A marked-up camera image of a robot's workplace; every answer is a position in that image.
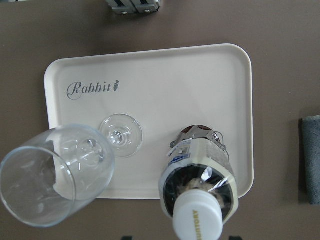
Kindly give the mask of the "tea bottle taken to tray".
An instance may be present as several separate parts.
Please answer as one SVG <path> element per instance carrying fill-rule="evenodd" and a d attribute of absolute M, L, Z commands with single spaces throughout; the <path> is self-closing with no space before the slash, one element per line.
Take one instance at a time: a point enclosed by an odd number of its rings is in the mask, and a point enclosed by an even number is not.
<path fill-rule="evenodd" d="M 180 132 L 159 180 L 160 203 L 180 240 L 218 240 L 239 206 L 227 148 L 214 130 L 192 125 Z"/>

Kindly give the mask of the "cream rabbit tray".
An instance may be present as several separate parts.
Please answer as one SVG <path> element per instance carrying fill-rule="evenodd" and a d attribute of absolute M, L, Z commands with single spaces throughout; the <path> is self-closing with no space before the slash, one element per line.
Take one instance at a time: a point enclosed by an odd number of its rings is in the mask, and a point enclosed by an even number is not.
<path fill-rule="evenodd" d="M 116 159 L 102 199 L 159 199 L 170 143 L 192 125 L 223 135 L 240 197 L 253 185 L 252 63 L 237 45 L 59 59 L 47 68 L 44 89 L 51 128 L 97 129 L 114 114 L 140 124 L 140 149 Z"/>

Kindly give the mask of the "clear wine glass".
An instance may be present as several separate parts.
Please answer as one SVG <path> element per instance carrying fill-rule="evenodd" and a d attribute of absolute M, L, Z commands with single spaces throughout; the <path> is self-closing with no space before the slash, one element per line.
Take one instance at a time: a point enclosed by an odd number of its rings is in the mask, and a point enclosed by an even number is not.
<path fill-rule="evenodd" d="M 0 198 L 22 223 L 55 226 L 94 201 L 110 184 L 116 158 L 140 148 L 143 131 L 126 114 L 106 118 L 99 129 L 57 126 L 8 153 L 0 165 Z"/>

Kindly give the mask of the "grey folded cloth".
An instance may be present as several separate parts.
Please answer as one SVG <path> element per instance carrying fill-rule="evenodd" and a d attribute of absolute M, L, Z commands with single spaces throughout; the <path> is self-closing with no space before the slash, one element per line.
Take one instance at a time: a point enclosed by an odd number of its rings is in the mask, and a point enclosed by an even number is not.
<path fill-rule="evenodd" d="M 320 204 L 320 116 L 299 120 L 299 179 L 302 202 Z"/>

